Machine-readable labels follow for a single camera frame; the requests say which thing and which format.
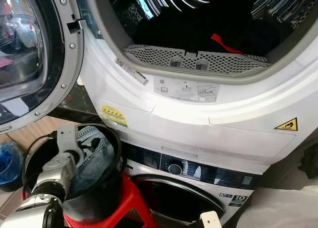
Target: white cloth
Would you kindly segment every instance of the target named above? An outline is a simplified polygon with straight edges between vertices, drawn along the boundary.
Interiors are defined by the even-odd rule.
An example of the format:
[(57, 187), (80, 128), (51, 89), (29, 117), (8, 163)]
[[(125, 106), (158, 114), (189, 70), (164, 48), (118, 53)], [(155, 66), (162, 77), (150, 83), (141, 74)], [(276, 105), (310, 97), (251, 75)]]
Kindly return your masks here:
[(257, 189), (237, 228), (318, 228), (318, 186)]

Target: white label sticker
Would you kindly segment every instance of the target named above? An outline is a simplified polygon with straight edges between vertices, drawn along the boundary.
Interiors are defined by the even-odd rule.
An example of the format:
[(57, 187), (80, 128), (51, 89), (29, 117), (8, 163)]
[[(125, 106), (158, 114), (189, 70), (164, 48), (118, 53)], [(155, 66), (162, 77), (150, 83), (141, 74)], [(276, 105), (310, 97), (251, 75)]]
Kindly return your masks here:
[(219, 84), (209, 82), (154, 77), (155, 92), (177, 100), (215, 102), (219, 88)]
[(142, 85), (146, 85), (148, 83), (148, 79), (144, 77), (141, 73), (134, 71), (126, 66), (119, 58), (116, 58), (115, 61), (116, 64), (118, 64), (122, 69), (124, 69), (126, 72), (128, 72), (129, 75), (131, 75), (134, 79), (139, 81)]

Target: door glass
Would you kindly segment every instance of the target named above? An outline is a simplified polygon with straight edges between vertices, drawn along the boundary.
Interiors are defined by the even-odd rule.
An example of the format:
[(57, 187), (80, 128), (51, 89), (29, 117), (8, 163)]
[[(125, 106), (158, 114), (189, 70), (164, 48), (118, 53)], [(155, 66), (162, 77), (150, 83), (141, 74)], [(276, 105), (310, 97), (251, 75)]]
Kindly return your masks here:
[(224, 211), (200, 193), (160, 181), (134, 181), (147, 205), (153, 211), (183, 222), (199, 219), (203, 212), (215, 211), (219, 218)]
[(46, 80), (47, 55), (37, 17), (29, 0), (0, 0), (0, 102), (32, 94)]

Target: black cable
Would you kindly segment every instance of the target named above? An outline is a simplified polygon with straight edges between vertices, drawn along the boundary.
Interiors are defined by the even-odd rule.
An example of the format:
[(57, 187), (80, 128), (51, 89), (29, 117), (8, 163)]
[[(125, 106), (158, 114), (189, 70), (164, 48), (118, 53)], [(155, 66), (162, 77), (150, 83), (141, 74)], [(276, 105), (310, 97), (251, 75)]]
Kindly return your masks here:
[(22, 198), (23, 200), (26, 199), (25, 197), (25, 191), (26, 191), (26, 186), (28, 185), (28, 182), (30, 179), (26, 179), (26, 174), (25, 174), (25, 162), (26, 162), (26, 158), (31, 150), (31, 148), (35, 145), (36, 142), (38, 142), (40, 139), (43, 139), (43, 138), (49, 138), (49, 139), (54, 139), (57, 137), (57, 131), (53, 131), (52, 133), (48, 134), (48, 135), (43, 135), (43, 136), (40, 136), (38, 137), (36, 140), (34, 140), (31, 145), (29, 146), (29, 148), (26, 150), (24, 156), (23, 156), (23, 164), (22, 164)]

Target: denim fabric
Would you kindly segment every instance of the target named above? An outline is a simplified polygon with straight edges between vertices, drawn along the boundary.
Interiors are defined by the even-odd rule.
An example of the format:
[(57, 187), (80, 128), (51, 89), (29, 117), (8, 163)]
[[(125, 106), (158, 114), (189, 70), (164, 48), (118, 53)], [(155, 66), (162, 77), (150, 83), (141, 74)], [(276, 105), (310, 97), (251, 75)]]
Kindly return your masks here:
[(84, 149), (86, 157), (75, 170), (70, 188), (70, 195), (76, 197), (93, 186), (104, 173), (104, 170), (115, 158), (114, 148), (105, 135), (94, 126), (86, 126), (78, 133), (78, 141), (83, 146), (91, 146), (91, 141), (99, 138), (98, 146), (93, 150)]

